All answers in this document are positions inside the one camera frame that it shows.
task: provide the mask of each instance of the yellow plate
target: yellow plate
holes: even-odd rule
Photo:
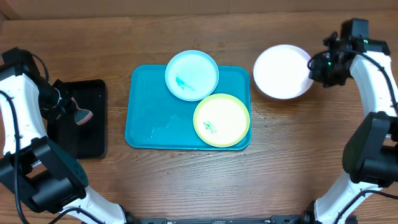
[[[193,114],[193,127],[199,137],[214,147],[230,147],[248,133],[248,109],[236,97],[219,93],[202,100]]]

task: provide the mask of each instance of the table top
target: table top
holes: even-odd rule
[[[108,155],[80,161],[91,186],[140,218],[242,218],[300,214],[342,172],[347,140],[363,120],[354,81],[315,83],[294,100],[273,100],[251,85],[252,141],[242,152],[133,149],[124,140],[131,73],[166,64],[188,49],[250,74],[259,54],[277,44],[313,55],[352,17],[370,20],[370,37],[386,40],[397,74],[398,11],[290,12],[213,16],[115,17],[6,21],[0,51],[18,46],[41,57],[50,81],[103,79],[108,87]],[[398,194],[393,185],[386,192]],[[0,220],[19,223],[14,196],[0,186]],[[396,223],[398,203],[373,195],[356,211],[361,223]],[[31,223],[55,215],[24,207]],[[78,223],[65,217],[60,223]]]

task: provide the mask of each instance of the wood grain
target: wood grain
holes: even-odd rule
[[[0,50],[18,46],[39,55],[52,82],[106,82],[109,152],[105,159],[81,164],[92,187],[108,200],[142,218],[267,217],[301,213],[341,173],[343,148],[363,120],[354,81],[326,90],[314,84],[287,101],[270,99],[252,85],[249,147],[195,157],[200,152],[126,144],[131,73],[142,64],[165,64],[187,49],[251,72],[259,54],[273,45],[293,44],[310,54],[324,50],[322,40],[352,17],[371,21],[371,37],[387,41],[398,74],[398,11],[5,21]],[[398,194],[398,187],[386,192]],[[4,186],[0,198],[1,222],[19,223],[14,197]],[[397,202],[374,195],[355,214],[361,223],[396,223],[397,209]],[[55,216],[26,208],[25,214],[32,223]],[[61,223],[78,223],[72,220],[65,217]]]

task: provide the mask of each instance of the teal tray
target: teal tray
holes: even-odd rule
[[[242,67],[219,66],[215,93],[237,97],[250,109],[250,76]],[[139,149],[238,151],[251,140],[247,135],[234,146],[218,148],[202,141],[193,128],[193,113],[200,101],[184,101],[166,86],[166,65],[141,65],[132,73],[127,108],[127,143]]]

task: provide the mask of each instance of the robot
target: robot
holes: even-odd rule
[[[28,223],[21,201],[32,211],[72,215],[84,223],[113,224],[342,224],[358,223],[350,213],[371,194],[398,199],[380,192],[398,181],[396,146],[383,145],[385,138],[398,141],[398,89],[392,76],[390,50],[385,41],[369,38],[368,21],[352,19],[323,44],[328,50],[308,62],[309,78],[324,87],[344,85],[353,78],[359,88],[365,119],[344,148],[344,172],[331,189],[312,202],[301,215],[263,219],[167,220],[137,219],[122,206],[111,203],[88,184],[79,162],[45,132],[42,117],[49,123],[68,114],[89,115],[78,107],[66,83],[50,85],[40,76],[32,54],[18,48],[2,54],[0,106],[6,132],[4,158],[0,159],[0,181],[16,197],[23,223]],[[26,175],[37,164],[47,170]]]

